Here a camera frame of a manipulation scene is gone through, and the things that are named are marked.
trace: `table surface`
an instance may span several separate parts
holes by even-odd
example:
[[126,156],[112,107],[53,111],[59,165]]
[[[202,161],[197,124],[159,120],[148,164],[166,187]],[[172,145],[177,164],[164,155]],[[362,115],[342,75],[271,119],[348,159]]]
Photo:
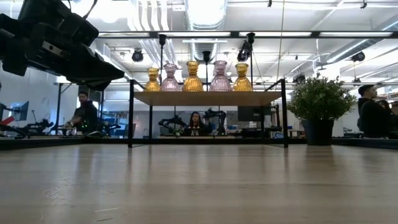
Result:
[[279,91],[134,92],[151,106],[265,106],[281,97]]
[[0,152],[2,224],[398,220],[398,152],[90,144]]

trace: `long dark hair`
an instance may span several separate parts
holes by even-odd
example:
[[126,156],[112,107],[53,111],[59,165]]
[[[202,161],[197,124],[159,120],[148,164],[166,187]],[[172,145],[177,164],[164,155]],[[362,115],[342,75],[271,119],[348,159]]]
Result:
[[[193,115],[194,114],[197,114],[198,115],[198,126],[194,126],[194,124],[193,124],[193,120],[192,120],[192,117],[193,117]],[[201,117],[200,117],[200,114],[199,114],[199,112],[197,112],[197,111],[194,111],[194,112],[192,112],[192,114],[191,114],[191,118],[189,119],[189,127],[190,128],[203,128],[205,125],[203,124],[203,122],[201,121]]]
[[388,110],[388,112],[390,112],[390,114],[392,113],[392,110],[390,108],[390,104],[386,100],[380,100],[377,103],[380,104],[380,105],[383,105],[384,109]]

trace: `green plant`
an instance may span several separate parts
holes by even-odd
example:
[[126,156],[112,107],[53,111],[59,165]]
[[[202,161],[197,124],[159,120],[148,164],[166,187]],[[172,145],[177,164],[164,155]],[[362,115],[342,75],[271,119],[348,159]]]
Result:
[[350,95],[342,85],[338,78],[308,78],[295,86],[287,109],[299,119],[338,119],[356,102],[355,96]]

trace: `wooden shelf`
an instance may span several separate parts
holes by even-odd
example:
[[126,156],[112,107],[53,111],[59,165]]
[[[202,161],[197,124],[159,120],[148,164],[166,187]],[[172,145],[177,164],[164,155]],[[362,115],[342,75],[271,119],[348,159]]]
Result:
[[265,106],[281,97],[279,91],[134,92],[150,106]]

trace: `gold vase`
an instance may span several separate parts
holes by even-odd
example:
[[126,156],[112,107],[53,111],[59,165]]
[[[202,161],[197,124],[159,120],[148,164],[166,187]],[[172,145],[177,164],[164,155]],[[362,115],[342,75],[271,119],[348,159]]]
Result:
[[157,83],[157,77],[159,75],[158,68],[148,68],[149,81],[145,84],[145,91],[160,91],[160,85]]
[[189,77],[184,81],[182,91],[203,91],[203,84],[198,77],[199,63],[195,61],[187,62]]
[[246,72],[248,72],[248,64],[239,63],[235,65],[236,72],[238,73],[238,79],[234,84],[234,91],[253,91],[253,87],[248,78],[246,78]]

